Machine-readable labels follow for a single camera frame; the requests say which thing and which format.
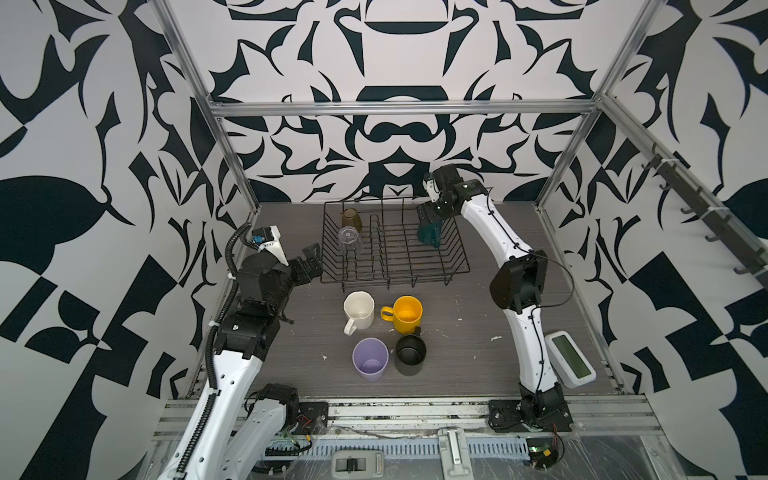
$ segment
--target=dish rack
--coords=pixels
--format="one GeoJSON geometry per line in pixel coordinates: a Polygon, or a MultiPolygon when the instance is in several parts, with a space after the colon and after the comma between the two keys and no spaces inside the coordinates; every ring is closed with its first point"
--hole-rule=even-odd
{"type": "Polygon", "coordinates": [[[342,291],[360,285],[442,281],[470,271],[462,235],[454,218],[443,220],[440,248],[421,243],[417,203],[413,198],[326,202],[323,207],[321,283],[341,283],[342,291]],[[354,208],[362,221],[362,252],[342,253],[342,212],[354,208]]]}

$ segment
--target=yellow mug handle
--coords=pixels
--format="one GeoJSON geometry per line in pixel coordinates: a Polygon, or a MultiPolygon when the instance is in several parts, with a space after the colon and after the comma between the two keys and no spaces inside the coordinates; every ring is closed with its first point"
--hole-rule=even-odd
{"type": "Polygon", "coordinates": [[[386,320],[387,322],[395,321],[395,310],[391,306],[382,307],[382,320],[386,320]]]}

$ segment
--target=white mug handle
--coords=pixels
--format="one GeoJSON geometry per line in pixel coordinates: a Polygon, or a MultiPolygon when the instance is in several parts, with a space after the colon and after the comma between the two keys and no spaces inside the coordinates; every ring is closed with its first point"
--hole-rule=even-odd
{"type": "Polygon", "coordinates": [[[351,336],[355,332],[355,330],[357,330],[357,327],[355,326],[355,320],[349,319],[346,325],[344,326],[344,333],[347,336],[351,336]]]}

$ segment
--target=purple cup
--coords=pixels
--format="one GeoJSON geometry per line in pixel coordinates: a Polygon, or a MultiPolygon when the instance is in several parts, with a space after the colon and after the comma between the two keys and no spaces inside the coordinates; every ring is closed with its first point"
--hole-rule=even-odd
{"type": "Polygon", "coordinates": [[[369,382],[377,382],[382,378],[388,361],[389,349],[379,339],[362,339],[352,351],[352,363],[355,370],[369,382]]]}

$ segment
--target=wall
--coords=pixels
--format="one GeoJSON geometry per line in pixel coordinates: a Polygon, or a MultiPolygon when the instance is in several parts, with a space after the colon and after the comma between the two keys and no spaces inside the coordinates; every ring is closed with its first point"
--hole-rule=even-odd
{"type": "Polygon", "coordinates": [[[247,206],[143,0],[3,2],[0,103],[2,477],[132,478],[247,206]]]}
{"type": "MultiPolygon", "coordinates": [[[[765,2],[670,0],[617,89],[762,238],[765,2]]],[[[546,206],[578,288],[689,475],[768,474],[768,292],[602,116],[546,206]]]]}
{"type": "MultiPolygon", "coordinates": [[[[215,101],[291,102],[590,98],[642,2],[171,3],[215,101]]],[[[451,162],[495,200],[535,200],[577,117],[230,118],[226,129],[262,201],[424,194],[423,174],[451,162]]]]}

